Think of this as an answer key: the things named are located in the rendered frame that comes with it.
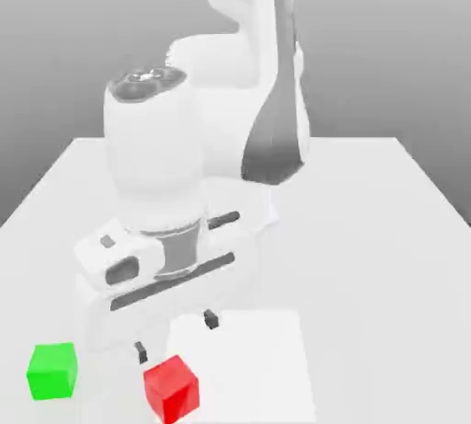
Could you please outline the small green cube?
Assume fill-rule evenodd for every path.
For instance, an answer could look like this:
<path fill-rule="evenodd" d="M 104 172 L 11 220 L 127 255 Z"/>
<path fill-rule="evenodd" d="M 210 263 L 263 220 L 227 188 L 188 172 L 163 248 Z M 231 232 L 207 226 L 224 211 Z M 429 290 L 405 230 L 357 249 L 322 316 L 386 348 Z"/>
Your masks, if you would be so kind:
<path fill-rule="evenodd" d="M 36 345 L 26 372 L 36 401 L 71 398 L 78 376 L 73 342 Z"/>

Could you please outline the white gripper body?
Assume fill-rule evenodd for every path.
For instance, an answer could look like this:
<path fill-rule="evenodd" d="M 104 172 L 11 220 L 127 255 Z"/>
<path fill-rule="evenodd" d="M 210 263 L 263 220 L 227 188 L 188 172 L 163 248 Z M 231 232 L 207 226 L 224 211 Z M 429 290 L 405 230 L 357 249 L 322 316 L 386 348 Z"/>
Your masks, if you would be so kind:
<path fill-rule="evenodd" d="M 217 311 L 228 299 L 247 294 L 258 274 L 253 238 L 221 246 L 214 258 L 171 281 L 147 282 L 140 289 L 97 289 L 83 280 L 83 343 L 88 350 L 109 350 L 142 338 L 145 330 L 186 314 Z"/>

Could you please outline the small red cube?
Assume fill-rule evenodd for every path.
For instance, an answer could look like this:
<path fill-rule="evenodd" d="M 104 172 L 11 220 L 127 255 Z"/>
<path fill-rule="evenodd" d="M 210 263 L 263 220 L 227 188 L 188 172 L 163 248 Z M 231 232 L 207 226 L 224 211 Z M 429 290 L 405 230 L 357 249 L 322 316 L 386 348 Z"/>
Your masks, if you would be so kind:
<path fill-rule="evenodd" d="M 162 424 L 174 424 L 200 406 L 199 379 L 179 355 L 144 372 L 144 391 Z"/>

